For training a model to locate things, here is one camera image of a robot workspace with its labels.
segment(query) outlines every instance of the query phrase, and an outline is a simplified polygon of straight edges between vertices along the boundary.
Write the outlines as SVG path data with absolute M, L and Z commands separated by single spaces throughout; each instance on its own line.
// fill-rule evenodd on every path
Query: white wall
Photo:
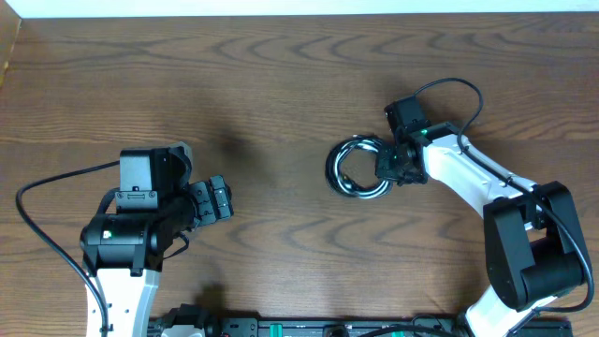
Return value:
M 599 11 L 599 0 L 7 0 L 22 18 Z

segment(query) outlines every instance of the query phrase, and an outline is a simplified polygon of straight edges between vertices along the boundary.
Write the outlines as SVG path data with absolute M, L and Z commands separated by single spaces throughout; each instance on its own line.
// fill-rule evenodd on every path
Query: white backdrop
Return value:
M 599 0 L 7 0 L 22 18 L 599 11 Z

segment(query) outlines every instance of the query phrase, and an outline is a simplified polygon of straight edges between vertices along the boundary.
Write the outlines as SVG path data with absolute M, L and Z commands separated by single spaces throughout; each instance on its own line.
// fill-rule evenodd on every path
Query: brown tabletop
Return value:
M 334 144 L 389 139 L 383 107 L 449 76 L 485 95 L 475 146 L 568 186 L 599 261 L 598 46 L 598 14 L 25 21 L 0 89 L 0 335 L 81 336 L 86 322 L 81 280 L 21 220 L 14 192 L 180 140 L 194 149 L 191 180 L 223 174 L 236 214 L 165 263 L 155 315 L 182 302 L 278 317 L 467 308 L 489 284 L 475 211 L 434 181 L 356 200 L 324 178 Z M 462 125 L 476 99 L 444 84 L 422 104 Z M 348 167 L 373 180 L 368 155 Z M 80 261 L 80 230 L 118 181 L 110 168 L 53 183 L 25 207 Z M 568 317 L 594 336 L 598 315 L 594 304 Z

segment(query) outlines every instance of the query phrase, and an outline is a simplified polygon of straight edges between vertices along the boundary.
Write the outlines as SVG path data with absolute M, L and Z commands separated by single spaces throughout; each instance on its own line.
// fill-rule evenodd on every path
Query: wooden table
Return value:
M 598 14 L 26 21 L 0 93 L 0 335 L 80 336 L 86 321 L 80 279 L 27 228 L 14 192 L 179 140 L 195 151 L 192 181 L 223 174 L 236 214 L 165 264 L 156 315 L 182 302 L 299 317 L 465 309 L 489 284 L 473 210 L 438 182 L 353 200 L 324 178 L 334 144 L 388 139 L 383 107 L 448 76 L 484 92 L 469 132 L 479 149 L 570 188 L 599 261 L 598 46 Z M 476 99 L 444 84 L 422 104 L 461 125 Z M 352 159 L 371 181 L 373 160 Z M 118 180 L 111 168 L 53 183 L 25 207 L 80 261 L 80 230 Z M 569 315 L 576 335 L 599 333 L 598 315 L 596 302 Z

